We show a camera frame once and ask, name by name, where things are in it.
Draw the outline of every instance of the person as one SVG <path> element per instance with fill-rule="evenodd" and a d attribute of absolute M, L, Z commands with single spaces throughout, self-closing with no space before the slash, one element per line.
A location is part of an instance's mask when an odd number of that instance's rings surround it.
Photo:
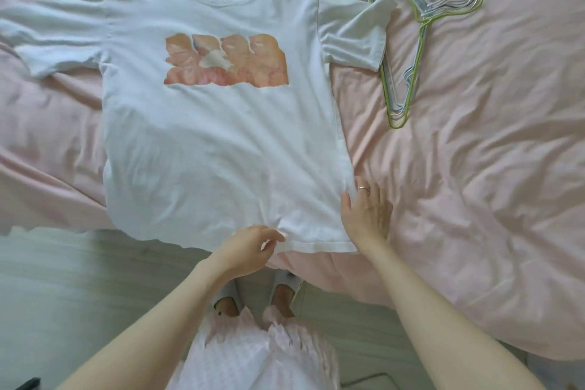
<path fill-rule="evenodd" d="M 357 186 L 353 201 L 347 193 L 341 197 L 343 225 L 384 282 L 437 390 L 544 390 L 516 357 L 400 260 L 387 241 L 392 205 L 385 192 L 375 182 L 360 178 Z M 288 283 L 275 287 L 274 305 L 264 313 L 267 331 L 240 321 L 247 312 L 236 317 L 237 303 L 220 292 L 231 280 L 263 268 L 283 240 L 278 231 L 261 225 L 238 231 L 58 390 L 214 388 L 205 386 L 206 382 L 224 390 L 338 389 L 334 349 L 322 335 L 292 317 L 289 303 L 295 284 L 289 275 Z M 221 298 L 216 310 L 222 314 L 209 314 L 204 320 L 215 295 Z M 179 365 L 192 340 L 186 362 Z M 222 345 L 230 348 L 219 349 Z M 206 355 L 207 362 L 198 367 L 197 362 L 205 361 Z M 294 373 L 287 373 L 289 368 Z M 299 379 L 286 380 L 291 374 Z"/>

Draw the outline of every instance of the white t-shirt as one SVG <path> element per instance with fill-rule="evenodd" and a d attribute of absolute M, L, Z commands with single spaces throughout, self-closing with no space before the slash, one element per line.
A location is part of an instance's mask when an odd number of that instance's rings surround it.
<path fill-rule="evenodd" d="M 104 77 L 106 205 L 136 239 L 214 250 L 266 224 L 282 250 L 354 251 L 353 168 L 329 64 L 376 70 L 393 0 L 38 0 L 0 9 L 34 77 Z"/>

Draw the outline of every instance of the floor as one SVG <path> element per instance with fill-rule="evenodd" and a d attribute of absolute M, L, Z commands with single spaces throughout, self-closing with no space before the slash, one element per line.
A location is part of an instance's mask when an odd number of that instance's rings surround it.
<path fill-rule="evenodd" d="M 204 257 L 200 250 L 138 242 L 118 231 L 16 229 L 0 237 L 0 388 L 41 377 L 44 390 L 54 389 Z M 256 316 L 270 285 L 269 269 L 240 283 Z M 392 379 L 352 388 L 434 389 L 393 310 L 305 284 L 293 311 L 329 336 L 342 382 L 377 372 Z"/>

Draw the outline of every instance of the bed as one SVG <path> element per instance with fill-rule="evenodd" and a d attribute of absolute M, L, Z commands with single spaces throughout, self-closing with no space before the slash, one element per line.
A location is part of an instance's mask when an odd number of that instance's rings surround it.
<path fill-rule="evenodd" d="M 417 27 L 398 1 L 388 55 L 402 74 Z M 332 71 L 355 172 L 395 204 L 392 243 L 490 335 L 585 358 L 585 0 L 485 0 L 435 23 L 420 71 L 399 130 L 377 74 Z M 33 80 L 0 42 L 0 230 L 113 227 L 100 83 L 90 70 Z M 288 252 L 271 266 L 391 305 L 360 255 Z"/>

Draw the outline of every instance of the white slipper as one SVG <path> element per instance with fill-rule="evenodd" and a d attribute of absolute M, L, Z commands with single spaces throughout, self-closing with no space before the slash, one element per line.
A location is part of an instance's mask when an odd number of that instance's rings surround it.
<path fill-rule="evenodd" d="M 217 294 L 211 300 L 213 308 L 215 308 L 215 304 L 217 304 L 217 302 L 223 298 L 232 298 L 236 303 L 238 313 L 241 313 L 242 310 L 244 310 L 244 305 L 242 304 L 242 299 L 240 298 L 240 293 L 238 291 L 238 284 L 236 284 L 235 279 L 229 281 L 222 287 L 220 291 L 217 292 Z"/>
<path fill-rule="evenodd" d="M 291 305 L 293 304 L 298 291 L 301 289 L 303 285 L 303 280 L 298 276 L 290 273 L 289 270 L 276 270 L 274 272 L 274 282 L 272 283 L 272 290 L 270 290 L 270 298 L 268 299 L 268 305 L 272 304 L 272 298 L 274 297 L 274 291 L 276 287 L 280 284 L 288 285 L 294 291 L 294 295 L 292 296 Z"/>

